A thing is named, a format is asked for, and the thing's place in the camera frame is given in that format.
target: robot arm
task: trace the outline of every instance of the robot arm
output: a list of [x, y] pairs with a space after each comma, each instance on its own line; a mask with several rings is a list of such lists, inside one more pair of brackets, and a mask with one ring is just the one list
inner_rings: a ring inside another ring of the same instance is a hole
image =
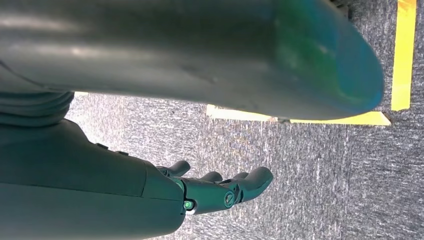
[[0, 124], [0, 239], [126, 240], [170, 234], [187, 214], [227, 210], [259, 196], [264, 167], [222, 181], [182, 177], [190, 165], [155, 167], [89, 142], [68, 120]]

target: yellow floor marking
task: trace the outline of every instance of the yellow floor marking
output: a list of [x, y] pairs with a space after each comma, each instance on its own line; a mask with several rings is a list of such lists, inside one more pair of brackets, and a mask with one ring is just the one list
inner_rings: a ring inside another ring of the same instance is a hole
[[218, 109], [215, 105], [207, 105], [206, 115], [213, 119], [229, 119], [242, 121], [277, 122], [278, 118], [253, 112], [237, 111], [231, 109]]
[[88, 92], [83, 92], [83, 91], [76, 91], [75, 92], [75, 96], [87, 96], [89, 93]]
[[335, 119], [335, 120], [295, 120], [291, 119], [291, 123], [297, 124], [344, 124], [344, 125], [375, 125], [375, 126], [389, 126], [391, 122], [380, 111], [370, 111], [361, 115]]
[[409, 109], [414, 58], [417, 0], [397, 1], [397, 25], [394, 47], [391, 109]]
[[[213, 119], [241, 120], [241, 121], [261, 121], [261, 122], [277, 122], [278, 118], [258, 113], [237, 111], [231, 109], [219, 109], [215, 105], [207, 105], [206, 115]], [[291, 123], [302, 124], [344, 124], [344, 125], [376, 125], [389, 126], [390, 120], [379, 111], [371, 111], [358, 116], [336, 119], [336, 120], [296, 120], [291, 119]]]

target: metallic surface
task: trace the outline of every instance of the metallic surface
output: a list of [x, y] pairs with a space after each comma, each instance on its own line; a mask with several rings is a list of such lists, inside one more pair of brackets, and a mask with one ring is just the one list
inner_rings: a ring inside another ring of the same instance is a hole
[[20, 78], [3, 79], [3, 91], [31, 83], [313, 120], [361, 114], [383, 97], [373, 50], [328, 0], [0, 6], [0, 71]]

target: gray carpet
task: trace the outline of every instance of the gray carpet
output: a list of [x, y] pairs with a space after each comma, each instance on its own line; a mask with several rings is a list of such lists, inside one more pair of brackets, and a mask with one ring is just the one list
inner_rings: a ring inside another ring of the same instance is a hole
[[424, 239], [424, 1], [418, 0], [411, 109], [390, 111], [396, 0], [350, 0], [381, 59], [393, 125], [278, 124], [209, 119], [203, 104], [89, 94], [68, 118], [92, 142], [155, 165], [189, 161], [188, 176], [257, 166], [275, 179], [258, 199], [188, 216], [163, 240]]

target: screw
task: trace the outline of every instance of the screw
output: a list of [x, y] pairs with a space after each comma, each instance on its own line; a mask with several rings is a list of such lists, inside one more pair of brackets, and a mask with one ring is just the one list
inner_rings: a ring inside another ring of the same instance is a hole
[[234, 205], [234, 193], [232, 191], [228, 191], [224, 197], [224, 205], [226, 208], [231, 208]]
[[187, 211], [192, 210], [195, 207], [195, 204], [192, 201], [184, 201], [184, 208]]

